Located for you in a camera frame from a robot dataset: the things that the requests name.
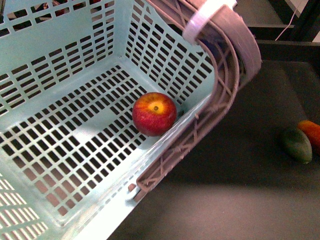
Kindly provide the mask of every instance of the dark table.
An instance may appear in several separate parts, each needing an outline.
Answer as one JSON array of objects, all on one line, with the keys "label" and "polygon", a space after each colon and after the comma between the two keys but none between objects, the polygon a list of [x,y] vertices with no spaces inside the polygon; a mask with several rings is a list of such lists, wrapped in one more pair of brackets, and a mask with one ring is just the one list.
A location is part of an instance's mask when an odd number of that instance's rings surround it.
[{"label": "dark table", "polygon": [[319,240],[320,157],[296,163],[277,139],[305,119],[320,124],[312,64],[264,61],[226,117],[109,239]]}]

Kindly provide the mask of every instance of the green mango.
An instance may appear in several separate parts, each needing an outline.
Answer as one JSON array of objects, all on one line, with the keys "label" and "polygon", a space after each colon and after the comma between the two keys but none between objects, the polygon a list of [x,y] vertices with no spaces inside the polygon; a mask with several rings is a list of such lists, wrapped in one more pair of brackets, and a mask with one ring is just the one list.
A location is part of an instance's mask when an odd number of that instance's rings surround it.
[{"label": "green mango", "polygon": [[283,150],[294,160],[308,164],[312,160],[312,147],[308,137],[296,127],[289,127],[280,134]]}]

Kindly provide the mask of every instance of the red apple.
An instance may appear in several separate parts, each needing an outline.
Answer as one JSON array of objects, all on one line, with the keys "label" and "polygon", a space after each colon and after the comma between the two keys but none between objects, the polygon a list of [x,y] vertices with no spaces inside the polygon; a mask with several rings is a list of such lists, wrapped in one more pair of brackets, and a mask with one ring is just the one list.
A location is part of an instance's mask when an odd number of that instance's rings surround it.
[{"label": "red apple", "polygon": [[133,105],[132,119],[136,129],[147,136],[160,136],[168,131],[177,117],[174,102],[165,94],[149,92]]}]

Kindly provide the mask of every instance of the white cable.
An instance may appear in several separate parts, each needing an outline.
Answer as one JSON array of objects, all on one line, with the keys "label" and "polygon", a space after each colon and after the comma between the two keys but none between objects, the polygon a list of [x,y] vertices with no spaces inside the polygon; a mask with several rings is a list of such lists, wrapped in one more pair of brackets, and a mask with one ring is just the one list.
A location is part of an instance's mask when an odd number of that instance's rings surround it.
[{"label": "white cable", "polygon": [[294,10],[293,15],[292,15],[292,17],[291,17],[291,20],[290,20],[288,26],[286,26],[285,29],[282,30],[282,32],[281,32],[281,33],[279,34],[279,36],[275,39],[275,41],[277,41],[277,40],[281,37],[281,35],[290,27],[290,25],[291,25],[291,23],[292,23],[295,15],[296,15],[296,12],[297,12],[297,10],[298,10],[298,8],[300,7],[300,5],[301,5],[302,2],[303,2],[303,0],[300,1],[299,5],[298,5],[298,6],[296,7],[296,9]]}]

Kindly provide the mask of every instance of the shopping basket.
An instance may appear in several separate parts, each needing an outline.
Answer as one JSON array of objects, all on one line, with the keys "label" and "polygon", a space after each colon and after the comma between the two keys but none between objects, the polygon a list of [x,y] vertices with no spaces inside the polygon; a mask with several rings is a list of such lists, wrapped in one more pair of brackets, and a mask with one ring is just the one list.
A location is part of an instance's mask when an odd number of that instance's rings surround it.
[{"label": "shopping basket", "polygon": [[[204,1],[58,2],[1,6],[0,239],[105,240],[261,65],[226,5],[191,44],[182,32]],[[133,124],[147,92],[176,104],[163,136]]]}]

